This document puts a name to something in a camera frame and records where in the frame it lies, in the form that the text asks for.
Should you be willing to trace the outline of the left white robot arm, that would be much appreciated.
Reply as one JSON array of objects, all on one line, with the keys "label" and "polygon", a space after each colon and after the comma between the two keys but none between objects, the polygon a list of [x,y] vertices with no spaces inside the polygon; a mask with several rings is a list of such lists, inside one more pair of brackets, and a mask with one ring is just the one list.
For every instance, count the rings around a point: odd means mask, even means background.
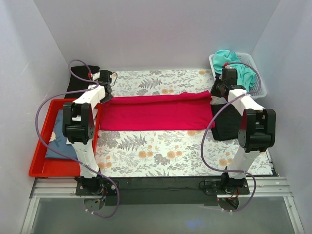
[{"label": "left white robot arm", "polygon": [[111,83],[117,78],[117,74],[108,70],[100,70],[91,75],[93,81],[99,85],[88,86],[84,92],[73,102],[63,105],[63,135],[73,146],[77,160],[80,164],[80,178],[83,189],[93,195],[98,195],[104,190],[97,174],[99,167],[95,160],[92,140],[95,135],[95,107],[98,103],[104,103],[112,99]]}]

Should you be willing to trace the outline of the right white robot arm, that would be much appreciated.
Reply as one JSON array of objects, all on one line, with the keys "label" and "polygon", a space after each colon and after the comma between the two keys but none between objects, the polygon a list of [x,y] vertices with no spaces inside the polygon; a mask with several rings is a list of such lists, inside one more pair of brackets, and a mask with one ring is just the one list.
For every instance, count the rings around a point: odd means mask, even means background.
[{"label": "right white robot arm", "polygon": [[237,70],[224,64],[221,75],[211,90],[213,96],[224,98],[227,104],[212,107],[215,127],[220,138],[223,133],[236,138],[239,148],[232,162],[225,167],[216,189],[226,193],[247,188],[246,172],[255,159],[275,143],[276,112],[257,104],[242,85],[237,84]]}]

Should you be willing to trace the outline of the red t shirt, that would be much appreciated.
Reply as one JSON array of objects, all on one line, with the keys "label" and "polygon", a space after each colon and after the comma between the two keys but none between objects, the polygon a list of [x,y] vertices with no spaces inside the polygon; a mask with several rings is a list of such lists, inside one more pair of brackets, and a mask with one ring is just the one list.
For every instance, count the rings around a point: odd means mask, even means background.
[{"label": "red t shirt", "polygon": [[213,118],[209,91],[115,97],[102,105],[100,130],[202,130]]}]

